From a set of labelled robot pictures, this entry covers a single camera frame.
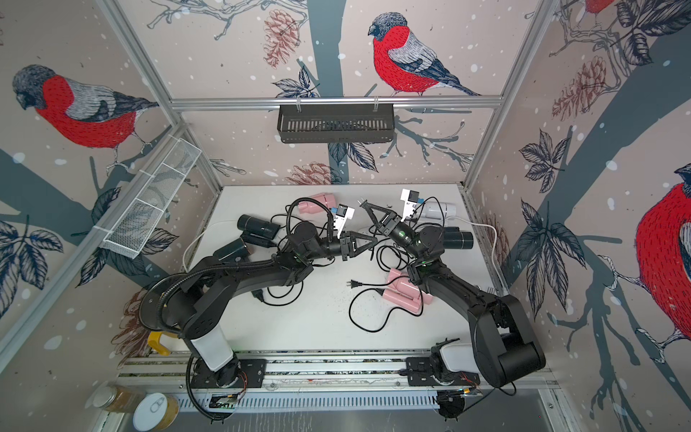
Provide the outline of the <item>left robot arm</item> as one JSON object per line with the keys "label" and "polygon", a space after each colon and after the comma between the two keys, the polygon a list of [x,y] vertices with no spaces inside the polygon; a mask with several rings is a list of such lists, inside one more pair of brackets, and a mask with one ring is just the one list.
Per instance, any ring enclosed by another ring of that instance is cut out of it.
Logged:
{"label": "left robot arm", "polygon": [[188,272],[160,280],[144,295],[139,320],[145,329],[181,338],[216,385],[229,387],[240,375],[238,356],[220,326],[230,301],[244,293],[300,284],[316,260],[346,261],[376,243],[376,237],[357,231],[337,233],[301,221],[286,230],[284,245],[270,259],[231,263],[205,257]]}

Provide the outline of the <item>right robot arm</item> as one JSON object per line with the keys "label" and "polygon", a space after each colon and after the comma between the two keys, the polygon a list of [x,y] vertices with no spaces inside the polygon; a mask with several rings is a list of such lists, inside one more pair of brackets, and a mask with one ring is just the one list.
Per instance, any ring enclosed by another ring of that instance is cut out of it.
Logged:
{"label": "right robot arm", "polygon": [[394,210],[367,201],[360,207],[381,234],[412,258],[408,265],[412,284],[468,321],[474,360],[488,384],[500,388],[546,366],[545,353],[521,302],[512,295],[498,297],[482,291],[442,262],[443,227],[415,231]]}

